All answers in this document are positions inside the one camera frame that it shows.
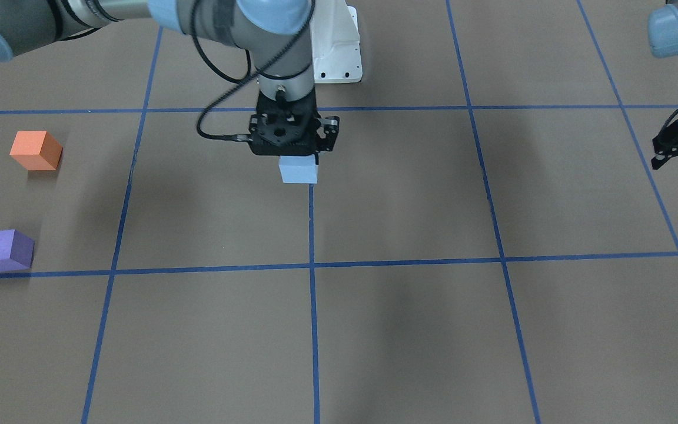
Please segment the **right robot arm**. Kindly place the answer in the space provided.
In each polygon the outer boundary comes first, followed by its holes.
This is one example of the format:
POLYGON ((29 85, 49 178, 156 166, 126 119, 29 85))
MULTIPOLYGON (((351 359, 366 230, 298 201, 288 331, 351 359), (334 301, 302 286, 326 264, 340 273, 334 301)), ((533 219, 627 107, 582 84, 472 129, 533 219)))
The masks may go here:
POLYGON ((135 29, 174 32, 230 85, 200 110, 197 136, 245 143, 253 155, 317 157, 334 149, 341 127, 318 112, 315 11, 315 1, 0 1, 0 64, 86 37, 129 48, 139 46, 135 29), (257 99, 245 132, 207 131, 207 116, 252 83, 257 99))

